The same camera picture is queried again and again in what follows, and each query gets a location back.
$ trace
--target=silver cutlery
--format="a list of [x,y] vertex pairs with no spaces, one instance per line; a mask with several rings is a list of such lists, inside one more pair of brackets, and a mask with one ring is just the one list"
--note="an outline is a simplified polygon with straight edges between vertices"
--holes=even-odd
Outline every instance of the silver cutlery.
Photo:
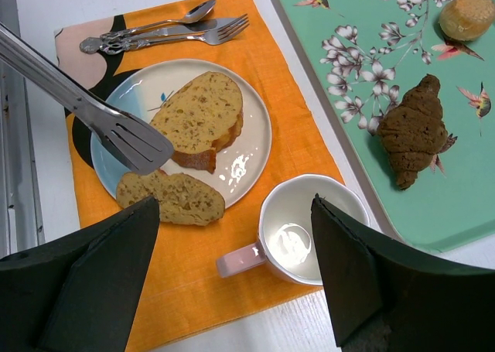
[[99,37],[88,37],[79,44],[79,50],[86,54],[95,54],[98,50],[103,50],[105,47],[107,47],[109,43],[120,43],[122,41],[132,41],[137,39],[155,39],[166,36],[206,32],[211,29],[226,26],[228,23],[233,22],[234,20],[235,18],[208,19],[205,21],[195,22],[190,25],[162,27],[161,29],[154,29],[150,32],[140,33],[138,35],[133,35],[113,42],[100,39]]
[[133,172],[149,174],[172,156],[172,143],[160,132],[81,87],[1,22],[0,59],[73,112]]
[[163,21],[151,23],[146,26],[134,27],[132,29],[123,29],[122,31],[116,31],[116,32],[107,32],[100,35],[100,39],[115,41],[135,35],[138,32],[151,29],[152,27],[164,25],[166,23],[180,23],[183,25],[195,23],[206,17],[207,14],[213,10],[213,7],[215,6],[216,3],[217,0],[208,0],[207,2],[204,2],[203,4],[199,4],[197,7],[189,10],[186,13],[186,15],[183,16],[181,19],[165,19]]
[[226,43],[227,41],[233,39],[236,35],[244,31],[249,26],[248,15],[235,19],[233,22],[227,24],[226,26],[220,27],[219,29],[211,29],[199,35],[179,35],[179,36],[168,36],[160,39],[137,39],[121,42],[109,43],[101,51],[108,55],[115,55],[123,52],[128,52],[129,50],[138,50],[145,48],[147,46],[154,46],[163,43],[172,43],[184,40],[198,40],[209,45],[220,45]]

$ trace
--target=placemat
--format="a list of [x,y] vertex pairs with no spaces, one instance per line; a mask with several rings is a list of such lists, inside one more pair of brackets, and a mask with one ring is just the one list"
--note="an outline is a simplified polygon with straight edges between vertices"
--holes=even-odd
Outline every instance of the placemat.
[[[255,241],[263,199],[280,182],[302,173],[325,174],[343,182],[253,0],[217,0],[210,18],[247,13],[250,20],[243,33],[220,46],[173,43],[119,56],[86,55],[78,50],[79,42],[88,36],[180,17],[204,1],[186,0],[117,15],[67,27],[56,34],[60,67],[102,98],[143,67],[195,58],[242,76],[261,95],[271,117],[273,143],[268,164],[241,201],[207,227],[161,225],[128,351],[149,350],[318,290],[283,282],[264,266],[221,279],[215,260]],[[72,114],[67,114],[67,127],[80,224],[86,227],[119,208],[92,168],[90,132]]]

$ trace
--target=pound cake slice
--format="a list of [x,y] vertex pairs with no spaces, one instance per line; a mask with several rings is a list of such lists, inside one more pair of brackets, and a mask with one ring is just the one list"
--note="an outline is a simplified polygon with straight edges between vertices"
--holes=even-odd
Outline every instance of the pound cake slice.
[[122,208],[149,195],[159,202],[161,222],[206,226],[222,218],[225,211],[225,200],[218,191],[184,173],[126,173],[118,182],[116,200]]
[[172,160],[213,173],[217,152],[241,133],[241,89],[223,73],[208,71],[171,96],[150,124],[173,144]]

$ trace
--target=white table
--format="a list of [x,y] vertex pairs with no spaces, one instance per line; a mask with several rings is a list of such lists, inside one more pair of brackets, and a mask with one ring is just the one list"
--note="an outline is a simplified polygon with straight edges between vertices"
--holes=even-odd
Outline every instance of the white table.
[[[175,1],[179,0],[17,0],[17,3],[22,38],[55,62],[55,29]],[[349,145],[340,127],[336,126],[338,119],[318,89],[313,72],[307,69],[304,59],[299,60],[296,53],[299,49],[292,45],[274,2],[254,1],[284,54],[346,185],[365,202],[371,212],[372,228],[381,231],[380,227],[386,226],[383,214],[377,209],[377,201],[370,193],[359,166],[355,166],[356,160]],[[51,241],[80,228],[67,129],[60,104],[31,83],[27,83],[27,90],[45,238]],[[386,228],[384,232],[393,235]],[[441,256],[466,264],[495,268],[495,235]],[[338,349],[323,292],[317,292],[158,350],[318,352]]]

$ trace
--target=plate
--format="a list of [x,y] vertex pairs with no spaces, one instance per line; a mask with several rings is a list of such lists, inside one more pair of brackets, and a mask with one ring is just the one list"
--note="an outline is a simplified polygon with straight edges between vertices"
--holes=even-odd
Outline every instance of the plate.
[[[107,102],[150,122],[162,102],[172,93],[207,71],[221,72],[239,86],[243,98],[244,125],[234,143],[217,154],[214,174],[183,168],[171,159],[163,165],[167,174],[186,173],[220,192],[225,206],[239,201],[260,177],[271,149],[271,123],[267,108],[246,80],[225,67],[204,60],[171,60],[146,67],[120,84]],[[91,136],[94,170],[104,188],[115,198],[117,184],[129,171]]]

